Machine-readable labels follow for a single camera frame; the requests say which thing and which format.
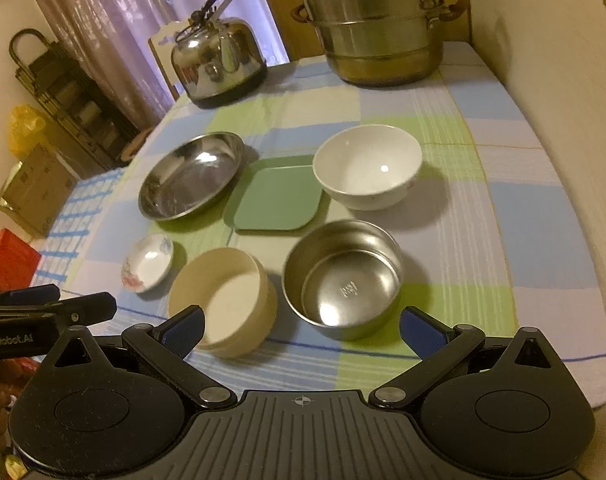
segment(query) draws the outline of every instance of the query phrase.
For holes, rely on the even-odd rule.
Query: human hand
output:
[[[12,402],[12,396],[20,395],[37,369],[38,364],[27,358],[0,361],[0,452],[6,447],[8,412],[5,408]]]

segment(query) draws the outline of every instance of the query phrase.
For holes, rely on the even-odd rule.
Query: silver screw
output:
[[[378,400],[386,403],[400,402],[405,398],[405,392],[400,388],[395,388],[393,386],[379,388],[374,395]]]
[[[232,396],[229,390],[226,388],[221,388],[220,386],[203,388],[199,395],[200,398],[205,402],[211,402],[212,404],[215,404],[216,402],[224,402]]]

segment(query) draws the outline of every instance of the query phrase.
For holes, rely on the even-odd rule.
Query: yellow plastic bag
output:
[[[7,132],[10,151],[19,160],[24,160],[37,144],[48,145],[46,131],[48,121],[30,105],[15,106],[10,115]]]

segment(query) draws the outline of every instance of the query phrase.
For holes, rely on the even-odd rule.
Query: triangular cutout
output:
[[[517,365],[533,366],[535,368],[551,368],[549,361],[543,354],[536,339],[526,339],[523,348],[520,349],[516,361]]]
[[[90,357],[87,348],[85,348],[83,341],[80,339],[72,339],[67,344],[54,366],[56,368],[63,368],[66,366],[84,365],[91,362],[92,358]]]

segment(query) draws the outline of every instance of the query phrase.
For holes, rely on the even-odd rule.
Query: stainless steel bowl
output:
[[[203,210],[219,198],[243,161],[241,137],[205,134],[164,156],[149,172],[138,194],[141,213],[152,220],[174,220]]]
[[[388,319],[403,282],[396,241],[361,220],[331,222],[302,238],[283,268],[295,313],[334,339],[358,339]]]

